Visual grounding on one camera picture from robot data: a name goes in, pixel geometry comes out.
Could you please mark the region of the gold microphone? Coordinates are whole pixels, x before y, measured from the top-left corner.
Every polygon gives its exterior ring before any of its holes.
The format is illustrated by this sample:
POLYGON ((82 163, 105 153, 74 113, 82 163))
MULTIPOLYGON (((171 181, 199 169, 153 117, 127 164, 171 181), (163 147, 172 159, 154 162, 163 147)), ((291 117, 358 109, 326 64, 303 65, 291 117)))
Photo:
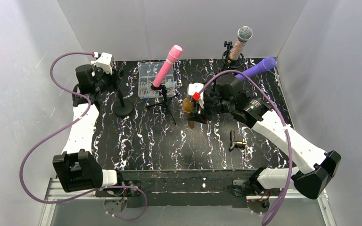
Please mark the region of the gold microphone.
POLYGON ((192 102, 189 97, 184 98, 182 102, 182 109, 184 111, 184 118, 187 120, 187 124, 190 129, 194 129, 195 122, 189 120, 190 117, 193 116, 193 110, 196 106, 196 103, 192 102))

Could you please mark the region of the black round-base mic stand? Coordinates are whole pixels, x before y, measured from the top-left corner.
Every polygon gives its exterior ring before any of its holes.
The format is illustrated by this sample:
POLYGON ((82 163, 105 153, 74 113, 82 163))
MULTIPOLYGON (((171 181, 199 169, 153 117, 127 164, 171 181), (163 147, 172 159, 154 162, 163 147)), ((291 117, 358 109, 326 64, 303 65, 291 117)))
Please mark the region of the black round-base mic stand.
POLYGON ((123 69, 117 69, 114 83, 117 100, 114 103, 113 111, 118 118, 125 118, 127 116, 130 116, 134 112, 133 103, 130 100, 125 99, 121 91, 121 78, 123 76, 123 69))

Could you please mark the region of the black tripod mic stand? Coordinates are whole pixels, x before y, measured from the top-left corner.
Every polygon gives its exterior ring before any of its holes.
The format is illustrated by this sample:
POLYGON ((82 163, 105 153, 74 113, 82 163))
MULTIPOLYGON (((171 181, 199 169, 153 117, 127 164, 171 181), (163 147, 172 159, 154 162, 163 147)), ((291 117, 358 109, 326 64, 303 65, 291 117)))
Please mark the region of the black tripod mic stand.
POLYGON ((167 88, 165 85, 159 85, 158 87, 155 87, 153 84, 151 85, 151 89, 153 91, 158 91, 159 95, 161 95, 163 97, 163 100, 159 103, 156 103, 156 104, 153 104, 153 105, 149 105, 149 104, 146 104, 145 105, 145 108, 149 109, 151 107, 154 107, 154 106, 161 106, 165 109, 166 112, 169 113, 170 115, 170 119, 172 121, 172 123, 174 125, 176 125, 176 121, 175 121, 175 118, 173 116, 173 113, 170 109, 170 103, 171 101, 175 98, 175 97, 178 97, 179 96, 179 93, 176 92, 175 95, 171 96, 170 98, 168 98, 167 96, 167 88))

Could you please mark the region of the pink microphone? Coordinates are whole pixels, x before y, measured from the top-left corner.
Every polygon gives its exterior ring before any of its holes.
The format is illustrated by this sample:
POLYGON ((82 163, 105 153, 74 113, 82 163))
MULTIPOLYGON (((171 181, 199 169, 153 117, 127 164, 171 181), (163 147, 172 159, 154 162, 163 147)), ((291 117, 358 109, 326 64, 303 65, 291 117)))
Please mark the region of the pink microphone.
POLYGON ((164 61, 163 66, 159 70, 157 76, 155 77, 152 84, 155 87, 158 87, 162 84, 162 82, 165 80, 166 75, 172 69, 173 65, 180 59, 180 56, 182 55, 183 49, 179 45, 174 45, 168 55, 166 60, 164 61))

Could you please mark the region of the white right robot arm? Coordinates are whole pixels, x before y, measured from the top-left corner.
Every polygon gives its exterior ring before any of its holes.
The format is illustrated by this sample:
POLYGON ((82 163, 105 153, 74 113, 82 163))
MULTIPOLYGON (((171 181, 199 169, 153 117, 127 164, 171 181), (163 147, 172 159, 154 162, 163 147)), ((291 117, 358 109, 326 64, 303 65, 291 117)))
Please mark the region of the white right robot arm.
POLYGON ((262 98, 248 96, 242 81, 232 74, 220 76, 213 85, 189 84, 183 110, 189 113, 188 121, 202 124, 214 115, 229 113, 292 158, 292 169, 260 167, 247 185, 256 193, 289 183, 306 198, 316 199, 335 176, 342 159, 337 151, 315 146, 282 122, 281 115, 262 98))

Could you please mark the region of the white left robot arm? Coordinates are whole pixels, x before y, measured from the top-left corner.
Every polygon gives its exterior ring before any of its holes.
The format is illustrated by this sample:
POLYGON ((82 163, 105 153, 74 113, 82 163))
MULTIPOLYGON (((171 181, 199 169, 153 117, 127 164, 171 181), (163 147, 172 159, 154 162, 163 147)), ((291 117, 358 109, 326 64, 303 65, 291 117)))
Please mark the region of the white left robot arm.
POLYGON ((75 69, 78 83, 72 90, 73 119, 67 143, 53 157, 53 167, 65 192, 103 188, 117 184, 117 172, 105 170, 92 153, 95 123, 99 116, 97 97, 115 84, 116 71, 110 64, 92 63, 75 69))

